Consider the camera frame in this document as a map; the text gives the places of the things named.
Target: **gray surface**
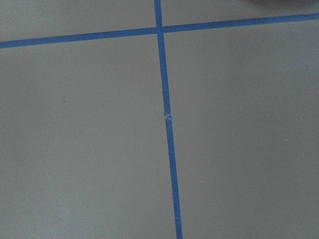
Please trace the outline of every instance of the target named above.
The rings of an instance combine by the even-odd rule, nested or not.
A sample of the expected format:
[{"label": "gray surface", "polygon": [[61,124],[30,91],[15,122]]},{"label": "gray surface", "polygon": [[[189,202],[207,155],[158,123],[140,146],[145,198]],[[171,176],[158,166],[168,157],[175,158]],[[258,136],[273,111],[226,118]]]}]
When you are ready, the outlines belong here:
[{"label": "gray surface", "polygon": [[1,239],[175,238],[155,35],[0,64]]},{"label": "gray surface", "polygon": [[318,23],[165,36],[185,239],[319,238]]},{"label": "gray surface", "polygon": [[154,26],[150,0],[0,0],[0,41]]},{"label": "gray surface", "polygon": [[317,0],[162,0],[161,5],[163,25],[319,12]]}]

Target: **blue stripe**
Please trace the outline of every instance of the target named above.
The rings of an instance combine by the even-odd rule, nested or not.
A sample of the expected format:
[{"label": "blue stripe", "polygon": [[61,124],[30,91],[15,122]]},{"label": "blue stripe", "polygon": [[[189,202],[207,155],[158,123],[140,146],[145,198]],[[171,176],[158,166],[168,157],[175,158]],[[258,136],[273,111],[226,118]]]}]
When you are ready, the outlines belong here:
[{"label": "blue stripe", "polygon": [[15,41],[3,41],[0,42],[0,48],[10,48],[19,46],[31,46],[31,45],[42,45],[42,44],[52,44],[61,42],[71,42],[71,41],[86,41],[93,39],[104,39],[104,38],[114,38],[114,37],[124,37],[124,36],[138,36],[138,35],[148,35],[156,34],[157,29],[155,27],[150,28],[139,28],[131,30],[119,30],[119,31],[105,31],[105,32],[95,32],[95,33],[85,33],[67,36],[53,36],[53,37],[43,37],[25,40],[15,40]]},{"label": "blue stripe", "polygon": [[203,30],[213,28],[224,28],[234,26],[249,26],[249,25],[260,25],[280,22],[293,22],[293,21],[309,21],[318,20],[319,13],[307,14],[307,15],[290,15],[290,16],[275,16],[275,17],[263,17],[263,18],[251,18],[242,20],[231,20],[231,21],[216,21],[206,23],[195,23],[175,26],[164,26],[163,32],[178,32],[178,31],[192,31],[192,30]]},{"label": "blue stripe", "polygon": [[181,231],[181,215],[180,215],[179,194],[178,194],[177,169],[176,169],[176,160],[175,160],[173,126],[172,126],[171,113],[170,113],[168,76],[167,76],[167,67],[166,67],[164,34],[162,29],[160,0],[154,0],[154,6],[155,6],[156,26],[157,26],[157,35],[158,35],[158,45],[159,45],[159,64],[160,64],[161,84],[162,84],[163,102],[164,102],[170,179],[171,179],[171,186],[172,186],[172,193],[173,193],[176,238],[182,239],[183,234]]}]

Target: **horizontal blue line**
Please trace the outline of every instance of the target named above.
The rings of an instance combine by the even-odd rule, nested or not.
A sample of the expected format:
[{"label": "horizontal blue line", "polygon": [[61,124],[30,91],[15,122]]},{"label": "horizontal blue line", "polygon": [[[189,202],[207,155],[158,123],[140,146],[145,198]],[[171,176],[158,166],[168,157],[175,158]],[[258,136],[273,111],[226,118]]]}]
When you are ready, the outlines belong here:
[{"label": "horizontal blue line", "polygon": [[224,27],[234,27],[234,26],[280,23],[280,22],[309,21],[309,20],[318,20],[318,19],[319,19],[319,13],[307,14],[307,15],[304,14],[304,15],[262,17],[262,18],[251,18],[251,19],[241,19],[241,20],[163,26],[163,32],[168,33],[168,32],[179,32],[179,31],[193,31],[193,30],[224,28]]},{"label": "horizontal blue line", "polygon": [[25,40],[3,41],[3,42],[0,42],[0,48],[32,46],[32,45],[52,44],[52,43],[71,42],[71,41],[86,41],[86,40],[93,40],[93,39],[104,39],[104,38],[125,37],[125,36],[149,35],[149,34],[155,34],[156,32],[157,32],[156,27],[149,27],[149,28],[139,28],[139,29],[131,29],[131,30],[105,31],[105,32],[85,33],[85,34],[66,35],[66,36],[53,36],[53,37],[43,37],[43,38],[34,38],[34,39],[25,39]]}]

